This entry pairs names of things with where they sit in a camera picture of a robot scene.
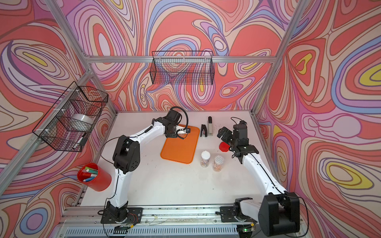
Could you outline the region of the red jar lid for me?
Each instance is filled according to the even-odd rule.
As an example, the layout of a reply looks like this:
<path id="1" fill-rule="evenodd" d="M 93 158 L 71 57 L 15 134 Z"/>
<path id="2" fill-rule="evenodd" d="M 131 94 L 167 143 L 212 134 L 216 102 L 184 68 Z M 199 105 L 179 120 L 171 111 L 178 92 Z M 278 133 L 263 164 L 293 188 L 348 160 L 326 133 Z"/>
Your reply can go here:
<path id="1" fill-rule="evenodd" d="M 219 145 L 219 150 L 221 152 L 228 152 L 230 150 L 230 145 L 225 142 L 221 142 Z"/>

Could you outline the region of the white lid candy jar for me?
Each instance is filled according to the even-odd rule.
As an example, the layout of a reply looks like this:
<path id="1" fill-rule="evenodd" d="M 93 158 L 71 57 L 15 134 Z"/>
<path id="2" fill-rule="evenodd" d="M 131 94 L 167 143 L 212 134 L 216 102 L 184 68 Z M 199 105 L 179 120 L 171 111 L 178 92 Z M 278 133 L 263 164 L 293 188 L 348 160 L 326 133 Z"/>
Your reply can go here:
<path id="1" fill-rule="evenodd" d="M 200 161 L 200 165 L 203 167 L 203 168 L 207 168 L 208 165 L 209 165 L 209 160 L 210 160 L 210 153 L 208 151 L 203 151 L 201 153 L 201 161 Z"/>

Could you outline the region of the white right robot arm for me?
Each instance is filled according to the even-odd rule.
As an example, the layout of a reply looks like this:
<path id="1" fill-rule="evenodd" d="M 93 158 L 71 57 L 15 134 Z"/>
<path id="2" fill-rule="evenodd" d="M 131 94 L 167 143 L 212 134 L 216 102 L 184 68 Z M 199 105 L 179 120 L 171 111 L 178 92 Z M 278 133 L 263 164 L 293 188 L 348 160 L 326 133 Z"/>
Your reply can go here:
<path id="1" fill-rule="evenodd" d="M 240 121 L 232 130 L 222 127 L 217 136 L 253 177 L 262 196 L 261 202 L 250 197 L 236 199 L 233 217 L 240 222 L 258 222 L 267 237 L 299 232 L 300 198 L 288 192 L 265 166 L 259 151 L 249 142 L 246 122 Z"/>

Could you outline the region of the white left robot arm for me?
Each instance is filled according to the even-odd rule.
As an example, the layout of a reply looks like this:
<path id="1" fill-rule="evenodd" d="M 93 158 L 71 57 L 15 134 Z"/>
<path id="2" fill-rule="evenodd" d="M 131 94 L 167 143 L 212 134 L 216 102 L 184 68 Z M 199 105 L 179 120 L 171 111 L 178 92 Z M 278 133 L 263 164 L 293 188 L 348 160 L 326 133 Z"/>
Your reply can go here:
<path id="1" fill-rule="evenodd" d="M 128 219 L 128 191 L 133 175 L 140 165 L 141 149 L 159 136 L 179 138 L 181 134 L 189 134 L 189 117 L 183 108 L 174 106 L 164 117 L 153 119 L 147 128 L 130 136 L 122 135 L 112 156 L 115 168 L 113 194 L 105 201 L 103 223 L 124 223 Z"/>

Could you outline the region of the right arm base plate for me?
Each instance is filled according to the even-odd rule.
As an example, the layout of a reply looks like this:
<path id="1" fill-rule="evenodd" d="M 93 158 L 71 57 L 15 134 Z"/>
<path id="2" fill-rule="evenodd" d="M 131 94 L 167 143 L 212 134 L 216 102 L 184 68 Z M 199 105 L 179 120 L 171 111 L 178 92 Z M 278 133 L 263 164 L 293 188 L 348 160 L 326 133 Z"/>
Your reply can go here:
<path id="1" fill-rule="evenodd" d="M 257 223 L 256 220 L 250 218 L 249 216 L 243 215 L 237 211 L 237 209 L 231 206 L 221 206 L 219 210 L 215 212 L 217 216 L 220 216 L 220 219 L 223 223 L 244 223 L 244 222 L 252 222 L 254 224 Z"/>

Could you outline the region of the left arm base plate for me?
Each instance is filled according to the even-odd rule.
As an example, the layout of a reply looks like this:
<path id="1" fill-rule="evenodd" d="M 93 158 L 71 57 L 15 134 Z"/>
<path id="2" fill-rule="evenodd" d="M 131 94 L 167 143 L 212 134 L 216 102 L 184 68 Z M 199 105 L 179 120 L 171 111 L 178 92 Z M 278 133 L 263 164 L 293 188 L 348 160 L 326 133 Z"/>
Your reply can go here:
<path id="1" fill-rule="evenodd" d="M 136 225 L 142 219 L 142 207 L 113 209 L 106 208 L 101 218 L 101 224 L 132 224 Z"/>

